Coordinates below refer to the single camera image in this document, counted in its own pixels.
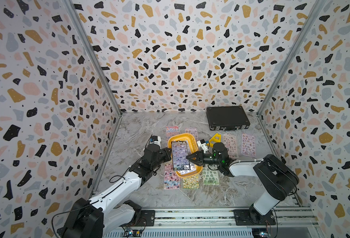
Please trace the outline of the pink bear sticker sheet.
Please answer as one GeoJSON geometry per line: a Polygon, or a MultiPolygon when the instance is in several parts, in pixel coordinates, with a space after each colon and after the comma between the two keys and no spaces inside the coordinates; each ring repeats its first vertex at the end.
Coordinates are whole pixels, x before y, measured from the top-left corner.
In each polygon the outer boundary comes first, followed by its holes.
{"type": "Polygon", "coordinates": [[[230,133],[225,133],[223,135],[223,144],[228,150],[228,155],[230,158],[238,158],[238,146],[237,146],[237,137],[230,133]]]}

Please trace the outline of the green frog sticker sheet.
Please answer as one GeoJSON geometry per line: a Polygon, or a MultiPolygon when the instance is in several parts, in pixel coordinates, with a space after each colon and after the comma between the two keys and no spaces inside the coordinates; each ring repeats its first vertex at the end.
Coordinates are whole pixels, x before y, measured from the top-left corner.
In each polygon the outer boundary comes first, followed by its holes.
{"type": "Polygon", "coordinates": [[[204,185],[219,185],[219,171],[217,165],[207,165],[202,171],[204,185]]]}

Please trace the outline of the green animal sticker sheet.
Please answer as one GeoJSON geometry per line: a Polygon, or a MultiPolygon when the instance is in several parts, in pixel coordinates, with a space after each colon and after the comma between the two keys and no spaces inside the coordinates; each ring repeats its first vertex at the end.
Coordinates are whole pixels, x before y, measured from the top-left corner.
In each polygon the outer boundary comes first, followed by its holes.
{"type": "Polygon", "coordinates": [[[184,189],[198,189],[199,186],[199,175],[193,175],[183,179],[184,189]]]}

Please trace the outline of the pink yellow cat sticker sheet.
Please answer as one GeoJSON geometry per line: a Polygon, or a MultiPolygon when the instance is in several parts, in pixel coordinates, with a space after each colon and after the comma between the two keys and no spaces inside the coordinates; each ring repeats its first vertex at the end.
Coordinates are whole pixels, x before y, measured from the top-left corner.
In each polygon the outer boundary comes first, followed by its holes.
{"type": "Polygon", "coordinates": [[[164,189],[179,189],[180,177],[176,174],[172,162],[165,163],[164,189]]]}

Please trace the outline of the red blue cat sticker sheet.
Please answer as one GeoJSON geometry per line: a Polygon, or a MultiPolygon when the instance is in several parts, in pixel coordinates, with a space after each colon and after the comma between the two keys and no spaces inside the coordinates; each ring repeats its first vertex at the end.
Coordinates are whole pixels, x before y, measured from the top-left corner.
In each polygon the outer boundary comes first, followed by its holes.
{"type": "Polygon", "coordinates": [[[166,127],[166,137],[171,138],[175,135],[179,134],[179,127],[178,126],[171,126],[171,127],[166,127]]]}

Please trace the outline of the lilac character sticker sheet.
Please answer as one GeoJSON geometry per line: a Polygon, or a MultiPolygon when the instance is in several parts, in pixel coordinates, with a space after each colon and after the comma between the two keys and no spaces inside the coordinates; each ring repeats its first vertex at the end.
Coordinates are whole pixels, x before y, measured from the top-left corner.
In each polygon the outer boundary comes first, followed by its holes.
{"type": "Polygon", "coordinates": [[[249,157],[256,157],[255,137],[251,134],[243,133],[241,137],[241,154],[249,157]]]}

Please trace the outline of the purple bonbon sticker sheet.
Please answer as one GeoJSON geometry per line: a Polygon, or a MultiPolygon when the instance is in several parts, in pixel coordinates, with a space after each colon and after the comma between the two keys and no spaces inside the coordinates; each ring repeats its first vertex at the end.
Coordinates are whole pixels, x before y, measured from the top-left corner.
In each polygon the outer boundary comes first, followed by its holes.
{"type": "Polygon", "coordinates": [[[190,170],[190,162],[186,158],[188,155],[189,155],[189,150],[188,150],[187,142],[185,141],[172,142],[173,169],[175,171],[190,170]]]}

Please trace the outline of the purple 3D sticker sheet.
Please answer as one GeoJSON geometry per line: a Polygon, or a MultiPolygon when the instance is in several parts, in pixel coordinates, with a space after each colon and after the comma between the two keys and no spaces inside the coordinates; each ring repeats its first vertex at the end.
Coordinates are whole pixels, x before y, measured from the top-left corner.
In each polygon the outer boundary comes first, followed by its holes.
{"type": "Polygon", "coordinates": [[[191,134],[198,141],[198,131],[196,128],[186,128],[185,132],[191,134]]]}

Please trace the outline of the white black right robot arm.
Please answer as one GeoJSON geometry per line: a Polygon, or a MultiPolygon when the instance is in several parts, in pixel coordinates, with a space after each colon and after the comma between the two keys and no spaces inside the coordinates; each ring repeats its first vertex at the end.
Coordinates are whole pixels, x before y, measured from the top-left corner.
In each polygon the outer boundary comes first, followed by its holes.
{"type": "Polygon", "coordinates": [[[259,161],[239,162],[229,157],[228,149],[221,142],[215,143],[212,153],[196,151],[187,160],[197,166],[216,165],[217,170],[227,177],[257,177],[265,191],[250,206],[252,219],[261,219],[297,189],[299,178],[281,160],[268,154],[259,161]]]}

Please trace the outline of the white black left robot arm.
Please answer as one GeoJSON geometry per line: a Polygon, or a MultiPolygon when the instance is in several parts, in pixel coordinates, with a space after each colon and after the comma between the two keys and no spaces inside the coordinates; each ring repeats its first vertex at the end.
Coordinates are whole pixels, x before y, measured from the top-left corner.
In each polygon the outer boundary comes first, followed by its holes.
{"type": "Polygon", "coordinates": [[[147,182],[163,163],[169,162],[171,153],[170,148],[161,148],[156,142],[147,145],[144,155],[108,189],[89,200],[76,201],[56,236],[101,238],[117,227],[138,223],[141,207],[124,199],[147,182]]]}

